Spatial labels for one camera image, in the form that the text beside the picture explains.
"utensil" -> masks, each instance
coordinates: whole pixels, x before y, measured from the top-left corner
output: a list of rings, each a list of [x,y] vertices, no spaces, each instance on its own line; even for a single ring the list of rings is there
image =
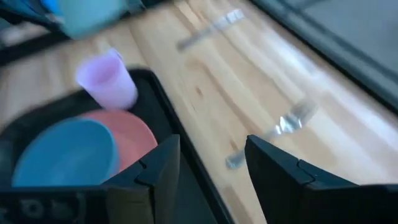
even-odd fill
[[[42,132],[19,158],[12,186],[99,185],[119,169],[109,129],[91,119],[70,118]]]
[[[106,109],[128,109],[137,100],[137,87],[115,49],[85,61],[76,81]]]
[[[94,110],[81,115],[101,122],[112,132],[120,155],[119,172],[127,169],[157,146],[148,126],[137,116],[122,110]]]
[[[263,139],[269,141],[270,139],[276,138],[283,134],[293,133],[296,130],[301,129],[311,119],[316,106],[312,101],[302,100],[285,115],[279,118],[279,123],[272,129],[268,130]],[[239,152],[230,155],[226,158],[226,166],[229,169],[239,168],[244,160],[244,149]]]
[[[198,42],[202,38],[210,35],[216,31],[223,30],[230,25],[234,24],[235,22],[240,21],[244,18],[243,12],[240,9],[235,9],[229,12],[227,15],[223,16],[222,18],[218,19],[216,22],[210,24],[210,26],[198,31],[197,33],[193,34],[191,37],[181,40],[177,43],[177,49],[184,50],[187,47],[191,46],[195,42]]]

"wood surface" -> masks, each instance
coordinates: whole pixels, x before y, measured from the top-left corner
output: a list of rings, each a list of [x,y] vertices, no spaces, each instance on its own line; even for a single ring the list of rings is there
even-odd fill
[[[246,18],[180,52],[178,41],[242,9]],[[318,111],[281,149],[357,184],[398,182],[398,119],[245,0],[180,1],[1,69],[0,121],[79,89],[82,60],[114,47],[152,69],[236,223],[265,223],[247,166],[224,159],[302,98]]]

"black tray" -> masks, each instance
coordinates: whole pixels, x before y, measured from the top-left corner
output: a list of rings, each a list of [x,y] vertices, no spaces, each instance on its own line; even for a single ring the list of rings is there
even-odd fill
[[[128,112],[140,117],[158,142],[172,134],[180,135],[182,156],[173,223],[233,223],[155,74],[140,68],[129,72],[139,97]],[[11,158],[2,159],[0,163],[0,186],[11,186],[12,172],[19,156],[41,131],[60,120],[99,108],[92,97],[81,90],[17,118],[0,135],[0,148],[7,149],[1,151],[1,156]]]

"wooden countertop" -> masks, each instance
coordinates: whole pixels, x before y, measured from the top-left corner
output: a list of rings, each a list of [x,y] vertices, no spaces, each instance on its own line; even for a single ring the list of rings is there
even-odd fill
[[[179,40],[236,8],[247,18],[183,52],[176,49]],[[166,4],[2,68],[1,124],[76,91],[78,64],[110,47],[129,66],[148,66],[158,75],[237,223],[265,219],[247,166],[230,171],[225,157],[305,97],[319,110],[276,146],[357,184],[398,182],[397,117],[245,0]]]

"plastic cup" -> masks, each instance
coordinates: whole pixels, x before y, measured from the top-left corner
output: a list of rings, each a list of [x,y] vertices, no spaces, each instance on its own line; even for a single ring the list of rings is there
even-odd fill
[[[137,87],[114,49],[83,62],[76,81],[105,109],[128,109],[137,100]]]

